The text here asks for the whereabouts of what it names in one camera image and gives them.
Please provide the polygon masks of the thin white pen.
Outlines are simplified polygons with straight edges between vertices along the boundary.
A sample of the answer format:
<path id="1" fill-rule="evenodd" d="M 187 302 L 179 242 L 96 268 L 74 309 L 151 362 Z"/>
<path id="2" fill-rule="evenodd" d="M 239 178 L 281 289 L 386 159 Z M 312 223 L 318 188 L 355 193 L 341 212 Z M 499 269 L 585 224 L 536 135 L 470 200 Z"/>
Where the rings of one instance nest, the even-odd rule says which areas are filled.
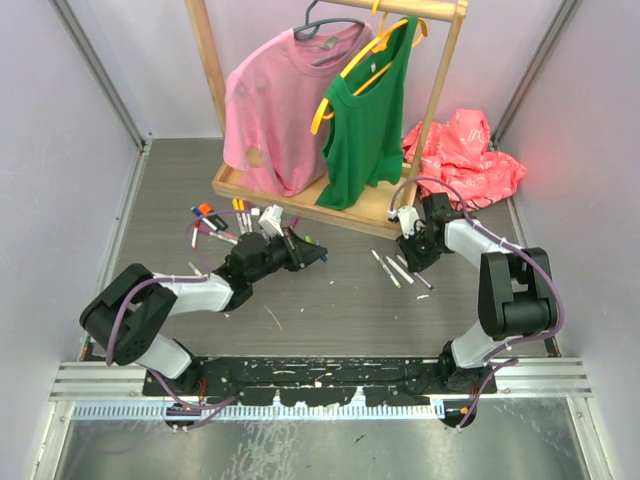
<path id="1" fill-rule="evenodd" d="M 434 286 L 427 281 L 420 273 L 417 272 L 410 272 L 409 271 L 409 266 L 408 266 L 408 262 L 406 261 L 406 259 L 404 258 L 404 256 L 396 254 L 395 255 L 396 259 L 400 261 L 400 263 L 407 269 L 407 271 L 413 276 L 415 277 L 417 280 L 419 280 L 427 289 L 429 290 L 434 290 Z"/>

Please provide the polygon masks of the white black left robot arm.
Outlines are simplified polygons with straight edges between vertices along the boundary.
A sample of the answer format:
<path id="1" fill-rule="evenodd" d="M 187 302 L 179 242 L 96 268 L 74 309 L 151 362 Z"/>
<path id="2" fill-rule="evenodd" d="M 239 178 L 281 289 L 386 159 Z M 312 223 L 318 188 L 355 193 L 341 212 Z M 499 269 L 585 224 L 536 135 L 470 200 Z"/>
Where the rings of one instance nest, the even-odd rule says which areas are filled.
<path id="1" fill-rule="evenodd" d="M 269 239 L 256 232 L 241 235 L 207 274 L 162 275 L 131 264 L 85 307 L 79 324 L 104 348 L 107 363 L 141 365 L 161 374 L 176 395 L 188 396 L 199 387 L 200 372 L 186 347 L 160 333 L 165 321 L 191 312 L 233 311 L 250 299 L 256 282 L 281 269 L 300 271 L 327 254 L 285 228 Z"/>

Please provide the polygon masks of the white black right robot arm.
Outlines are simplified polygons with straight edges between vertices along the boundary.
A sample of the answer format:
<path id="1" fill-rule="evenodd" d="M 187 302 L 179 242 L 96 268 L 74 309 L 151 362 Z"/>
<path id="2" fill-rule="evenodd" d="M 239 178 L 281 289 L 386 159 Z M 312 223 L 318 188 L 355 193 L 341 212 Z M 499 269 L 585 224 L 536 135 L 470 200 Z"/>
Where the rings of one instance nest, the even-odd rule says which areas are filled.
<path id="1" fill-rule="evenodd" d="M 479 273 L 478 320 L 448 342 L 438 357 L 437 378 L 459 394 L 511 341 L 548 332 L 559 321 L 547 253 L 499 238 L 470 215 L 453 209 L 445 193 L 422 203 L 423 213 L 404 206 L 388 212 L 400 226 L 398 244 L 408 270 L 420 273 L 444 254 L 458 254 Z"/>

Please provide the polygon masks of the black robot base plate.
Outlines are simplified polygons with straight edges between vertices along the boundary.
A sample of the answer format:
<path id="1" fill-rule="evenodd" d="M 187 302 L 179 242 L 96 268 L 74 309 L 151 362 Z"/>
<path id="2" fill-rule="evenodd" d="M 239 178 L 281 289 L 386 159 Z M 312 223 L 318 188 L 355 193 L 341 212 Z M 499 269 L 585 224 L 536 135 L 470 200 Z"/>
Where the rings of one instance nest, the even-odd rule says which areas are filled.
<path id="1" fill-rule="evenodd" d="M 234 397 L 245 406 L 344 406 L 358 392 L 367 407 L 428 405 L 434 395 L 473 395 L 488 367 L 445 369 L 416 357 L 219 357 L 196 360 L 195 374 L 166 384 L 178 396 Z"/>

